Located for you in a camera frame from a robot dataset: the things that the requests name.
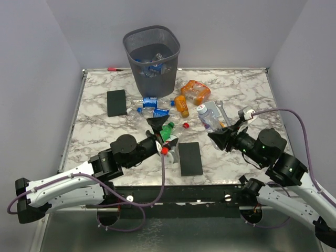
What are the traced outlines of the green plastic bottle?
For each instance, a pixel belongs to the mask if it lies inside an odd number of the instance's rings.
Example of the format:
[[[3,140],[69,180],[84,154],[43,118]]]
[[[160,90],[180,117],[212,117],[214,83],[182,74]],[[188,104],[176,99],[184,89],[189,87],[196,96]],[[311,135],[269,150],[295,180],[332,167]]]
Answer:
[[[174,126],[175,124],[173,122],[169,122],[168,124],[162,126],[160,136],[163,142],[165,142],[171,136]]]

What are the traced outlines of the red label clear bottle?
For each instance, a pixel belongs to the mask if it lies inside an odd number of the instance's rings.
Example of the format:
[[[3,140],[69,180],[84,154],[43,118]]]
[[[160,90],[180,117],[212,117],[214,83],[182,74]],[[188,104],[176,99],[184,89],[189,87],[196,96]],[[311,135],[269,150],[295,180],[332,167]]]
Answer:
[[[173,149],[174,152],[175,152],[174,163],[177,163],[179,161],[178,145],[181,142],[181,140],[186,136],[187,132],[188,132],[188,129],[185,129],[183,127],[183,124],[181,124],[173,130],[171,136],[167,139],[167,140],[178,139],[178,144],[177,144],[176,148]]]

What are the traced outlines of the small orange juice bottle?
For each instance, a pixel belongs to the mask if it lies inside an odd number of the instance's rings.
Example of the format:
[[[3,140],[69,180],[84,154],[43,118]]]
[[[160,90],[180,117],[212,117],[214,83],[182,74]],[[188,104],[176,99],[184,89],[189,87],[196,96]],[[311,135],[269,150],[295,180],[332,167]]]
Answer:
[[[183,95],[176,96],[174,99],[175,107],[183,118],[187,118],[190,114],[188,111],[186,98]]]

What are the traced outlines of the Starbucks latte bottle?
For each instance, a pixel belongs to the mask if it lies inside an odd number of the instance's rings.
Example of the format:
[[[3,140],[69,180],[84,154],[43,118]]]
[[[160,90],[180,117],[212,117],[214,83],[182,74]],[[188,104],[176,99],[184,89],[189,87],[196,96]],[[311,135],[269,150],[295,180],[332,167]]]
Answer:
[[[155,61],[159,61],[159,60],[164,59],[164,57],[162,56],[161,53],[157,53],[157,54],[155,55],[154,59],[155,59]]]

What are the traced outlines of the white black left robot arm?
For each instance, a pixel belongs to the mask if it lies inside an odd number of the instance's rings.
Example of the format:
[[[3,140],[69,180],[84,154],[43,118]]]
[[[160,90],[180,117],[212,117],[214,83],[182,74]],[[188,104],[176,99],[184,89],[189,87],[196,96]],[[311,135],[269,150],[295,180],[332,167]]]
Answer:
[[[30,181],[19,178],[15,182],[16,211],[21,224],[42,219],[47,213],[79,205],[101,205],[110,207],[122,198],[116,196],[112,185],[107,182],[123,175],[123,169],[141,164],[153,155],[165,155],[162,145],[171,136],[175,124],[169,116],[148,118],[152,131],[146,139],[137,142],[130,134],[123,134],[110,147],[77,167],[57,175]]]

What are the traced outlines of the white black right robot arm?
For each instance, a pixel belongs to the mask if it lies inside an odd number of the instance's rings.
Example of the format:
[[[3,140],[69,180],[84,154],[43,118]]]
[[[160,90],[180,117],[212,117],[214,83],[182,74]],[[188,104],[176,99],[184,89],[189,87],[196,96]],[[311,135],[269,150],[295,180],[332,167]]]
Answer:
[[[241,192],[246,205],[259,202],[288,215],[313,230],[317,239],[335,247],[335,198],[318,182],[314,181],[308,168],[296,157],[284,152],[287,141],[273,128],[260,131],[254,139],[233,125],[208,136],[226,152],[239,150],[275,183],[297,194],[303,202],[275,192],[270,186],[251,178]]]

